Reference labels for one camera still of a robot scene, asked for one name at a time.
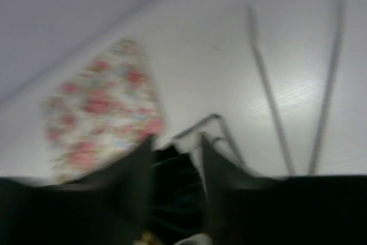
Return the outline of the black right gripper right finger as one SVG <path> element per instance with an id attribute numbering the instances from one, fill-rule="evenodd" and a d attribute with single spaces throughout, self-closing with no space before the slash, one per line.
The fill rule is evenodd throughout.
<path id="1" fill-rule="evenodd" d="M 365 176 L 251 174 L 202 137 L 214 244 L 365 244 Z"/>

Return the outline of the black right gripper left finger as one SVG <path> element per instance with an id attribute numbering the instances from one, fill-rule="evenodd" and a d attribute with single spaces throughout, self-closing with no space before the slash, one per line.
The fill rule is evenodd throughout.
<path id="1" fill-rule="evenodd" d="M 2 244 L 133 244 L 149 216 L 153 136 L 77 181 L 1 178 Z"/>

